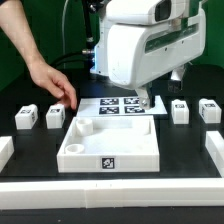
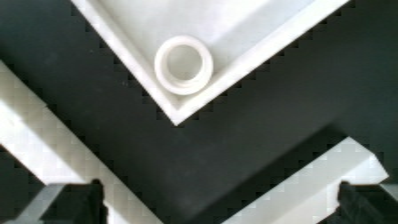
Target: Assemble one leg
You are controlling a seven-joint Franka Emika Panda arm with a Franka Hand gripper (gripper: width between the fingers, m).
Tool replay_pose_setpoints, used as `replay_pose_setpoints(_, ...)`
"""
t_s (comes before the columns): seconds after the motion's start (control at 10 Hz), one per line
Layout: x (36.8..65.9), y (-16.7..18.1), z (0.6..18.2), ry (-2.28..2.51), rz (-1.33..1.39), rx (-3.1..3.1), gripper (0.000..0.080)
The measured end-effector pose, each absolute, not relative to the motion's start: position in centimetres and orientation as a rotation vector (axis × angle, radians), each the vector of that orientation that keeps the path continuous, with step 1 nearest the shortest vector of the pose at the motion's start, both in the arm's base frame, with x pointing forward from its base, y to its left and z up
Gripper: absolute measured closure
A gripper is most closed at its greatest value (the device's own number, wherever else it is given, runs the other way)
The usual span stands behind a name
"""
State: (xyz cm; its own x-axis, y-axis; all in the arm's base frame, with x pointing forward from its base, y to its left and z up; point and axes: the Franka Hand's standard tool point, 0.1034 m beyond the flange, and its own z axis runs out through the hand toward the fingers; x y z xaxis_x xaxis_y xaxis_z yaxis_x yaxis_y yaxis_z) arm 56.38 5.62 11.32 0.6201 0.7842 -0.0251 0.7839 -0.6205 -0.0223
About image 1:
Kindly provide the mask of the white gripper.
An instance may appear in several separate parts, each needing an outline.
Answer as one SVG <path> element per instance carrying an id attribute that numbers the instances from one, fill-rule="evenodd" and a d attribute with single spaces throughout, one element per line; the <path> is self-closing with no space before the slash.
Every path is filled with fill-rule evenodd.
<path id="1" fill-rule="evenodd" d="M 180 66 L 171 72 L 168 82 L 168 90 L 173 93 L 178 93 L 182 90 L 182 80 L 184 76 L 184 67 Z M 139 106 L 144 110 L 150 110 L 155 106 L 155 96 L 152 94 L 152 84 L 148 83 L 136 90 L 139 97 Z"/>

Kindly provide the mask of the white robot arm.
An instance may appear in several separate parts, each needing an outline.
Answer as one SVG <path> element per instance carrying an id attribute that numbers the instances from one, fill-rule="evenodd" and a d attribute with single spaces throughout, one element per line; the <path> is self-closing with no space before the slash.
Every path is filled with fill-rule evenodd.
<path id="1" fill-rule="evenodd" d="M 205 48 L 204 0 L 93 0 L 100 39 L 93 74 L 134 90 L 140 107 L 150 109 L 155 79 L 169 73 L 171 90 L 182 87 L 187 64 Z"/>

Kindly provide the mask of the person's bare forearm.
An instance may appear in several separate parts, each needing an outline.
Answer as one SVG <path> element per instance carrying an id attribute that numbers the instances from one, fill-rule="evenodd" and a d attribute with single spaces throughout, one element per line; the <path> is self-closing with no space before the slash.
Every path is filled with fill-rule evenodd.
<path id="1" fill-rule="evenodd" d="M 20 0 L 5 0 L 0 5 L 0 27 L 14 44 L 28 68 L 44 63 Z"/>

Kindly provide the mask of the person's bare hand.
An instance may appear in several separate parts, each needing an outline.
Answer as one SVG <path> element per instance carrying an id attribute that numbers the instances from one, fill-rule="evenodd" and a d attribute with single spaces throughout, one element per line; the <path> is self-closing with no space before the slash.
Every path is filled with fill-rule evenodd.
<path id="1" fill-rule="evenodd" d="M 63 104 L 66 108 L 76 109 L 77 97 L 75 88 L 63 73 L 42 60 L 31 63 L 28 69 L 33 82 L 37 86 L 51 93 L 58 99 L 59 104 Z"/>

